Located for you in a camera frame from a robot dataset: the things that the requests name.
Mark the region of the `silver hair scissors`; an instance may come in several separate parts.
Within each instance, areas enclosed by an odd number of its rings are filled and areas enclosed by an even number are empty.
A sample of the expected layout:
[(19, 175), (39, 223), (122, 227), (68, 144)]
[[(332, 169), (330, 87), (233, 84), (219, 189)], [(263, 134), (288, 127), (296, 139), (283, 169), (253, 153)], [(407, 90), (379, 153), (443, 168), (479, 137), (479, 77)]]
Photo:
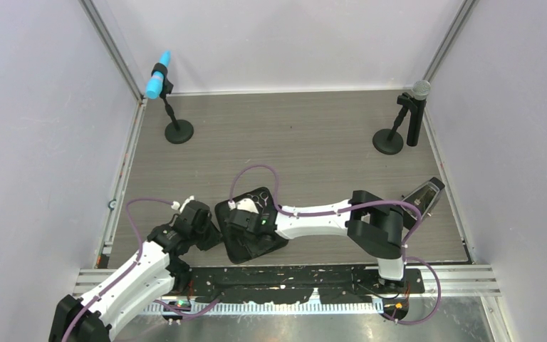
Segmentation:
[(272, 203), (269, 191), (250, 192), (246, 198), (251, 200), (260, 209), (264, 209)]

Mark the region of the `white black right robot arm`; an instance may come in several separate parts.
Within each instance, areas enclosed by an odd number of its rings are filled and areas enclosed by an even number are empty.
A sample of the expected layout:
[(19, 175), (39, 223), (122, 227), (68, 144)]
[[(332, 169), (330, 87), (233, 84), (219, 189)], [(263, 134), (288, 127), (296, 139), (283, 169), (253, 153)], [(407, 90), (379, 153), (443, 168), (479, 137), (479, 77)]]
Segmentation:
[(215, 215), (226, 252), (234, 264), (242, 264), (284, 248), (300, 237), (348, 237), (379, 266), (378, 283), (387, 292), (406, 284), (402, 253), (403, 209), (397, 201), (385, 201), (356, 190), (350, 199), (315, 207), (275, 204), (266, 187), (216, 205)]

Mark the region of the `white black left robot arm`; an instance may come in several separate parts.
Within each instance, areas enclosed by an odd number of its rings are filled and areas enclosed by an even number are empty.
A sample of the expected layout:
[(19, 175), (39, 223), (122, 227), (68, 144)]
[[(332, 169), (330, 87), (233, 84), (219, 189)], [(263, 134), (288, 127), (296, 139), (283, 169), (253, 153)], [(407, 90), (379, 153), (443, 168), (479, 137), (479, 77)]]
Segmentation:
[(58, 302), (49, 341), (114, 341), (155, 300), (188, 290), (192, 275), (180, 257), (191, 247), (215, 247), (222, 235), (207, 204), (188, 197), (170, 207), (176, 212), (173, 220), (155, 227), (105, 281), (78, 298), (67, 295)]

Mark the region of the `black zip tool case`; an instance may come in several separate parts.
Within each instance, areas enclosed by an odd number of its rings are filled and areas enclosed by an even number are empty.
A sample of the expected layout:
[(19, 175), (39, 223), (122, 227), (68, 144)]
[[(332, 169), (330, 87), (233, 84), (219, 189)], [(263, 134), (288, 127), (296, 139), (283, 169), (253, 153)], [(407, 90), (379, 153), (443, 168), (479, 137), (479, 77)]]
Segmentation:
[[(250, 191), (250, 192), (258, 192), (258, 191), (269, 191), (269, 189), (266, 188), (266, 187), (259, 187), (259, 188), (256, 188), (255, 190)], [(246, 196), (250, 192), (245, 192), (244, 194), (235, 197), (234, 200), (235, 201), (242, 200), (242, 199), (246, 198)], [(273, 209), (277, 212), (277, 210), (275, 209), (275, 206), (273, 204), (273, 200), (272, 200), (272, 203), (268, 207), (266, 207), (264, 209), (260, 209), (260, 208), (257, 207), (257, 209), (258, 209), (259, 212), (263, 212), (265, 209)], [(227, 217), (227, 215), (230, 211), (231, 210), (229, 209), (228, 204), (227, 204), (226, 201), (220, 202), (215, 206), (215, 216), (217, 218), (217, 222), (219, 224), (220, 231), (223, 235), (223, 237), (222, 237), (223, 242), (224, 242), (224, 218)], [(262, 255), (265, 255), (265, 254), (274, 252), (278, 249), (281, 249), (281, 248), (285, 247), (288, 244), (287, 239), (284, 239), (283, 237), (281, 237), (278, 234), (277, 234), (277, 237), (278, 237), (278, 240), (275, 244), (244, 244), (244, 245), (240, 245), (240, 246), (227, 246), (224, 242), (224, 245), (226, 247), (226, 252), (227, 252), (227, 255), (228, 255), (230, 261), (233, 264), (242, 264), (244, 262), (250, 261), (250, 260), (255, 259), (257, 257), (260, 257)]]

